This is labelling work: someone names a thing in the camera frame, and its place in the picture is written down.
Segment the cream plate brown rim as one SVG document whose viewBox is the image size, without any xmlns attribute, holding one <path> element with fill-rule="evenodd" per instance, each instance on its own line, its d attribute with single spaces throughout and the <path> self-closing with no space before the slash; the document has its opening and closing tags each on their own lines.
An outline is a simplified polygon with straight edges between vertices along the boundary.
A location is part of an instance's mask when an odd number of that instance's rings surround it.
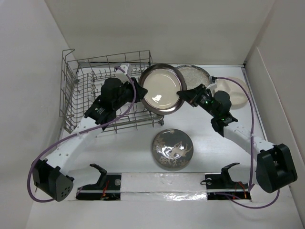
<svg viewBox="0 0 305 229">
<path fill-rule="evenodd" d="M 159 63 L 148 67 L 140 76 L 139 85 L 147 90 L 142 103 L 158 115 L 169 115 L 183 105 L 177 92 L 187 89 L 181 72 L 175 67 Z"/>
</svg>

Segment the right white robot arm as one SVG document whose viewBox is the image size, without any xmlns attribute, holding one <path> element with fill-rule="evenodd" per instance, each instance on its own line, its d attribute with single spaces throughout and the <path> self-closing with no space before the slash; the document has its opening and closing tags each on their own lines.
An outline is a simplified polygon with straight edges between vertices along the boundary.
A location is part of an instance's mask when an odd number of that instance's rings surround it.
<svg viewBox="0 0 305 229">
<path fill-rule="evenodd" d="M 267 193 L 273 193 L 295 181 L 298 176 L 288 146 L 276 145 L 255 136 L 230 114 L 230 96 L 225 91 L 210 92 L 203 84 L 191 90 L 178 91 L 178 96 L 193 107 L 200 106 L 212 116 L 215 132 L 232 141 L 250 155 L 250 165 L 235 163 L 229 171 L 220 175 L 224 187 L 232 187 L 237 181 L 258 185 Z"/>
</svg>

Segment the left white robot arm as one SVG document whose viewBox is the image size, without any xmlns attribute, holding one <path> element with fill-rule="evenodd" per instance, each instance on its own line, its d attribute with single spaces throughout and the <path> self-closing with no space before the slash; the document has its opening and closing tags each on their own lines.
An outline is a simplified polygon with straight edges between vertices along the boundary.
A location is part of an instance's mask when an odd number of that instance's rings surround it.
<svg viewBox="0 0 305 229">
<path fill-rule="evenodd" d="M 63 201 L 73 188 L 74 178 L 68 176 L 71 166 L 85 147 L 105 128 L 119 120 L 117 110 L 129 103 L 131 110 L 134 103 L 141 101 L 147 94 L 147 89 L 140 86 L 132 77 L 123 83 L 117 78 L 105 80 L 101 86 L 101 94 L 85 112 L 75 130 L 59 142 L 51 145 L 53 152 L 46 158 L 43 151 L 30 168 L 28 180 L 50 196 L 49 201 Z"/>
</svg>

